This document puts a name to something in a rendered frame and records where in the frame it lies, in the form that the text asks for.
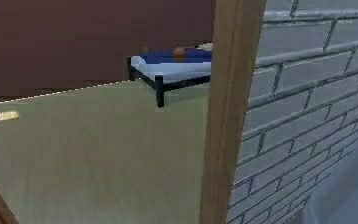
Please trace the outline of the orange ball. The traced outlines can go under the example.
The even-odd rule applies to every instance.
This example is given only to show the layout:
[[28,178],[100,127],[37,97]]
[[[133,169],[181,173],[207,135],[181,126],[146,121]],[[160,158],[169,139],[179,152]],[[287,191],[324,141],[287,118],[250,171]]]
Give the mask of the orange ball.
[[183,60],[186,57],[186,49],[184,47],[176,47],[172,51],[172,54],[175,60]]

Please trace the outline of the black framed bed blue cover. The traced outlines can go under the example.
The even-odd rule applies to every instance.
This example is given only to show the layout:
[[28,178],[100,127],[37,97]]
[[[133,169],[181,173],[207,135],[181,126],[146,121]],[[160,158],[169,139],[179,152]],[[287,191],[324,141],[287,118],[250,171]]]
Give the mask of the black framed bed blue cover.
[[165,92],[208,83],[211,77],[212,51],[184,47],[186,57],[175,60],[172,50],[140,53],[127,58],[129,80],[139,77],[155,91],[156,105],[165,105]]

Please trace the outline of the brown wooden door frame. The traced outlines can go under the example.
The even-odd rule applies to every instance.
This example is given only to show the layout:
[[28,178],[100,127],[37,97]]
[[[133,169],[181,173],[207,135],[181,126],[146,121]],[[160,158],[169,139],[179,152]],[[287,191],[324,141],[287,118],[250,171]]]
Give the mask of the brown wooden door frame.
[[199,224],[225,224],[266,0],[216,0]]

